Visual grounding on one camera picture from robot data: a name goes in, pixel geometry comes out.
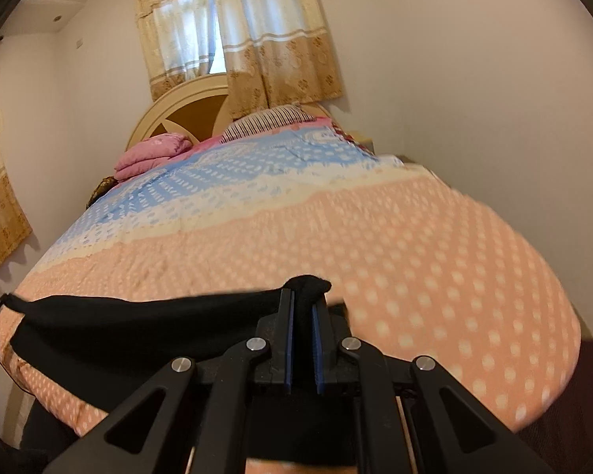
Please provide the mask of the striped pillow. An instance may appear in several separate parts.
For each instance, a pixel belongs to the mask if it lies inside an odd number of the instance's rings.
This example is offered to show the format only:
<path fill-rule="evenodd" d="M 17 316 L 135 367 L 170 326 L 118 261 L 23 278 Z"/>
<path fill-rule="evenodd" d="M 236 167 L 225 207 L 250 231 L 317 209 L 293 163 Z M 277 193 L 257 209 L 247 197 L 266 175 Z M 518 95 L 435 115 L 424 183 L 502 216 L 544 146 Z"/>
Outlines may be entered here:
<path fill-rule="evenodd" d="M 301 107 L 291 104 L 259 110 L 228 125 L 224 133 L 221 134 L 220 142 L 232 142 L 276 130 L 276 128 L 315 120 L 315 116 L 312 116 Z"/>

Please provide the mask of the beige curtain behind headboard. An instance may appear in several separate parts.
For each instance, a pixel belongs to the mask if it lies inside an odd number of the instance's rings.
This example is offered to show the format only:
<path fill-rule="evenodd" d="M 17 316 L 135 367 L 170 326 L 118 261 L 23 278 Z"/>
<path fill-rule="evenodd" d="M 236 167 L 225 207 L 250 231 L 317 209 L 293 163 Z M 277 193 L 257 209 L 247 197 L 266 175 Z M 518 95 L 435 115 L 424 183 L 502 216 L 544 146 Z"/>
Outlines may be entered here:
<path fill-rule="evenodd" d="M 235 119 L 343 94 L 319 0 L 135 0 L 135 15 L 154 100 L 217 63 Z"/>

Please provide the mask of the black pants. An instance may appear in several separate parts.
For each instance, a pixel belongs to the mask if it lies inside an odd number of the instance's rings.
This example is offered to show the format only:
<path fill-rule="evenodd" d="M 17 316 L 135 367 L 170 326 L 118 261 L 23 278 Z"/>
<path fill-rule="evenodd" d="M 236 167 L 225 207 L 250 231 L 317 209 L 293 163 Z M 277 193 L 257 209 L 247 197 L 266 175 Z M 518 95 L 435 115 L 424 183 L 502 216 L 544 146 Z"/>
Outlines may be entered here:
<path fill-rule="evenodd" d="M 209 361 L 253 337 L 259 320 L 280 309 L 280 289 L 153 302 L 11 295 L 5 306 L 23 317 L 9 348 L 70 394 L 110 412 L 172 359 Z M 260 397 L 249 415 L 250 457 L 326 468 L 357 462 L 355 418 L 338 397 Z"/>

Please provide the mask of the cream wooden headboard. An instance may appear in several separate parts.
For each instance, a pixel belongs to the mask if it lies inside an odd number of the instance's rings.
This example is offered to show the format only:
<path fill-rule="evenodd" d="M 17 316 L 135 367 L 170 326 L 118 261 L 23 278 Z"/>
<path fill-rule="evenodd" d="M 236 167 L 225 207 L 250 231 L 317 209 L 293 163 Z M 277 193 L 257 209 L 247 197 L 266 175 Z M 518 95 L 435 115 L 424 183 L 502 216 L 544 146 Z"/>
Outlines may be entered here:
<path fill-rule="evenodd" d="M 219 136 L 232 123 L 226 74 L 181 83 L 149 107 L 131 133 L 126 149 L 161 133 L 186 136 L 194 145 Z"/>

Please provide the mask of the brown patterned cloth bundle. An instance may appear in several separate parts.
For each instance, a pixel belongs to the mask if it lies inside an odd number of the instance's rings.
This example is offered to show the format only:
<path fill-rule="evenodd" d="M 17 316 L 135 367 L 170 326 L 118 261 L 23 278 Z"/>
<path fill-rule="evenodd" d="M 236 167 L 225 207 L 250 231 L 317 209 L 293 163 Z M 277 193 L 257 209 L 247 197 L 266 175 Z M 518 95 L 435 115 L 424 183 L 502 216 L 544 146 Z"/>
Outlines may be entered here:
<path fill-rule="evenodd" d="M 87 201 L 86 208 L 90 208 L 102 196 L 105 196 L 106 193 L 109 193 L 110 190 L 112 190 L 117 184 L 119 184 L 119 181 L 117 181 L 114 177 L 103 178 L 93 191 L 89 201 Z"/>

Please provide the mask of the polka dot bed cover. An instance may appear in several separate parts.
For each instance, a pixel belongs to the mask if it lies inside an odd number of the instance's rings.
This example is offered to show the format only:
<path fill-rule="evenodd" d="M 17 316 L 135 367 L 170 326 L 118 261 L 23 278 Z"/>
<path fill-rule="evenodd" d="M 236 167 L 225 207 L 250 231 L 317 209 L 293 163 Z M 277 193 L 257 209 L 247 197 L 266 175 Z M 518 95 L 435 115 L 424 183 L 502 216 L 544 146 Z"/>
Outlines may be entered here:
<path fill-rule="evenodd" d="M 351 332 L 384 354 L 432 355 L 509 428 L 563 393 L 581 331 L 555 273 L 485 204 L 420 166 L 375 156 L 328 121 L 213 146 L 114 187 L 17 288 L 129 302 L 328 281 Z M 0 365 L 78 433 L 108 412 L 9 348 Z"/>

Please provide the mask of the folded pink blanket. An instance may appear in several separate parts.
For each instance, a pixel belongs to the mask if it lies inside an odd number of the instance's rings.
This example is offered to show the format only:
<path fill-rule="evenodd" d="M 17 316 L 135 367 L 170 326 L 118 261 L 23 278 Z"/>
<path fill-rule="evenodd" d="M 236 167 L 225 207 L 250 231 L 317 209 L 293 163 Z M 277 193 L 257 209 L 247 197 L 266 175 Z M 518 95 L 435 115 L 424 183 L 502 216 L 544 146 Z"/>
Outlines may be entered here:
<path fill-rule="evenodd" d="M 192 147 L 191 141 L 180 134 L 166 133 L 142 140 L 122 154 L 114 166 L 114 178 L 119 182 L 135 178 Z"/>

